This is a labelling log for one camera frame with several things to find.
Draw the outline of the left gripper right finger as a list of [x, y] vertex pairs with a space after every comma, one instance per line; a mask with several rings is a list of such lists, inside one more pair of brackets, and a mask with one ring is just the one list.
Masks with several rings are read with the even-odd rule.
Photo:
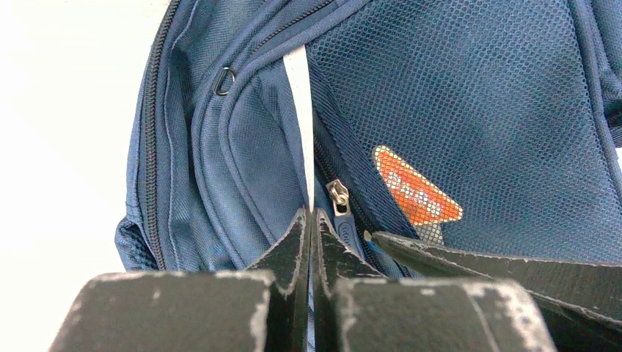
[[312, 216], [317, 351], [553, 351], [533, 300], [508, 280], [400, 279], [346, 247]]

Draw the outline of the navy blue backpack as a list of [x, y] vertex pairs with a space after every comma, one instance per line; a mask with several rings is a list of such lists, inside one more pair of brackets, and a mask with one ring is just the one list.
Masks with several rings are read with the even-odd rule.
[[128, 270], [243, 269], [307, 200], [283, 56], [306, 48], [315, 203], [417, 230], [373, 163], [393, 150], [463, 208], [455, 249], [621, 261], [619, 1], [172, 1], [128, 155]]

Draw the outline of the orange triangular card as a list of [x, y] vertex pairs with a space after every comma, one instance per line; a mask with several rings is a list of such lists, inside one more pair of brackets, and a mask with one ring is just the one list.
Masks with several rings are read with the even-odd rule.
[[443, 224], [463, 217], [463, 208], [385, 145], [372, 151], [385, 186], [414, 226]]

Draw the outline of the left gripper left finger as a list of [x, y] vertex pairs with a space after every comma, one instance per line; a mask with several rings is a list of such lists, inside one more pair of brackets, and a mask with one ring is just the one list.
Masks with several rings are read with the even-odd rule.
[[304, 351], [311, 215], [243, 271], [101, 274], [83, 286], [52, 351]]

